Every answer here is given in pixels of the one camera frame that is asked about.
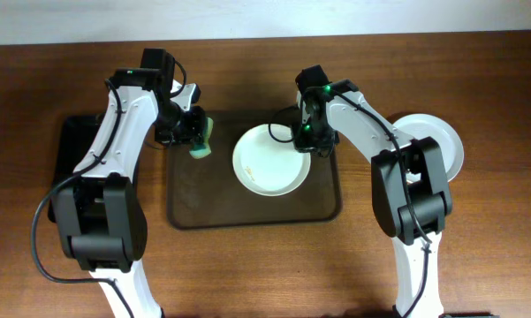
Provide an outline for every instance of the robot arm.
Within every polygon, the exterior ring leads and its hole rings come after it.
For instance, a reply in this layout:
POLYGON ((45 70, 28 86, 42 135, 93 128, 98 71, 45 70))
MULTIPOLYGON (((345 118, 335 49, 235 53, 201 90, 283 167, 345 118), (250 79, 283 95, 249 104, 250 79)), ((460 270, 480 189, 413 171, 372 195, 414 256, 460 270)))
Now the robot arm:
POLYGON ((396 314, 411 318, 435 318, 442 314, 437 248, 445 216, 451 212, 451 196, 439 146, 431 138, 416 140, 398 130, 369 106, 353 83, 349 80, 328 82, 319 65, 303 70, 296 82, 301 113, 300 121, 292 125, 295 148, 321 155, 334 147, 337 132, 340 132, 371 163, 375 217, 383 231, 392 237, 395 249, 396 314), (358 111, 356 106, 377 117, 379 123, 364 111, 358 111), (396 150, 381 125, 394 134, 405 166, 421 174, 420 182, 409 185, 409 193, 421 228, 432 240, 428 248, 408 213, 396 150))
POLYGON ((114 282, 121 295, 107 284, 101 287, 116 317, 130 316, 122 299, 134 317, 163 317, 141 261, 148 228, 135 193, 134 175, 145 136, 155 125, 156 141, 162 145, 200 148, 208 131, 204 110, 192 106, 200 90, 196 84, 181 89, 173 80, 175 63, 163 49, 145 49, 140 68, 114 73, 110 83, 115 90, 109 93, 100 129, 74 172, 86 169, 102 151, 107 152, 100 164, 52 198, 64 254, 76 259, 92 277, 114 282))

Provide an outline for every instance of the wooden surface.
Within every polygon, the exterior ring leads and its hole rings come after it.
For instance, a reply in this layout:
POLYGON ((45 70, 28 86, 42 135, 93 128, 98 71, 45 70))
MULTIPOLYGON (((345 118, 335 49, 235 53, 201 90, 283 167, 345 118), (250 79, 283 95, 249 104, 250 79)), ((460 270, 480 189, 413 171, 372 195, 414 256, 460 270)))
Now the wooden surface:
MULTIPOLYGON (((349 78, 396 119, 449 122, 466 160, 451 183, 454 210, 440 246, 446 312, 531 317, 531 32, 403 34, 302 39, 128 42, 0 47, 0 317, 108 317, 98 285, 53 284, 29 251, 34 209, 53 176, 62 120, 101 112, 102 80, 164 47, 201 86, 207 110, 278 109, 294 77, 321 64, 349 78)), ((148 219, 144 264, 170 316, 321 316, 391 308, 391 241, 371 208, 369 165, 347 140, 337 148, 344 211, 331 223, 181 232, 165 218, 164 154, 140 155, 148 219)), ((46 267, 87 276, 63 256, 42 219, 46 267)))

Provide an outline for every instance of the plate rim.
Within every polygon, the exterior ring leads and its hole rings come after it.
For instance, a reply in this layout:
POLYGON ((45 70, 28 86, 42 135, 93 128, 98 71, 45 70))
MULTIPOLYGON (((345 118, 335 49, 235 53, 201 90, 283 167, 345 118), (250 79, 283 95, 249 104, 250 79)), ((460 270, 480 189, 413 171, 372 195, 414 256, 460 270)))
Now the plate rim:
POLYGON ((453 129, 453 127, 448 124, 445 120, 441 119, 440 117, 436 117, 429 114, 410 114, 406 115, 404 117, 399 118, 396 120, 393 125, 400 129, 400 125, 404 125, 405 122, 408 121, 414 121, 414 120, 420 120, 423 122, 430 122, 434 121, 439 126, 445 129, 445 131, 450 136, 451 141, 453 142, 453 146, 456 149, 456 154, 454 155, 453 162, 451 163, 451 167, 448 171, 446 171, 446 177, 448 178, 448 182, 452 181, 453 179, 458 176, 459 172, 461 171, 461 167, 463 166, 463 162, 465 160, 465 151, 463 148, 463 142, 461 141, 461 138, 459 137, 458 132, 453 129))

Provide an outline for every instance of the dark tray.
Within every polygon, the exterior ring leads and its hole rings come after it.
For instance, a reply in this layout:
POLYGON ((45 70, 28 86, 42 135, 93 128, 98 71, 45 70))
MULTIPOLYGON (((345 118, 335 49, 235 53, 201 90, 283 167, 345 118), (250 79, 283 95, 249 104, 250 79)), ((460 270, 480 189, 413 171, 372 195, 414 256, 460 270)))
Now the dark tray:
MULTIPOLYGON (((214 119, 212 154, 195 160, 188 147, 167 155, 167 218, 180 230, 240 225, 329 221, 342 209, 336 154, 312 156, 306 180, 294 191, 266 197, 236 178, 231 155, 249 129, 268 123, 274 111, 208 112, 214 119)), ((288 125, 280 117, 279 124, 288 125)))

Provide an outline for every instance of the sponge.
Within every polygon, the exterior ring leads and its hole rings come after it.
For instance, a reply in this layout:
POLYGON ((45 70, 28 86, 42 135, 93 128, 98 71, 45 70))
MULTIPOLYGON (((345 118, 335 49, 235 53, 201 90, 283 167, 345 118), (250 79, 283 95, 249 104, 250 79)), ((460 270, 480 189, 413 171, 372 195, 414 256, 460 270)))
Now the sponge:
POLYGON ((209 139, 210 134, 212 133, 212 127, 214 126, 214 120, 210 117, 206 117, 206 128, 204 129, 204 142, 201 144, 196 144, 191 147, 189 153, 194 159, 201 159, 207 155, 210 155, 212 150, 210 150, 209 139))

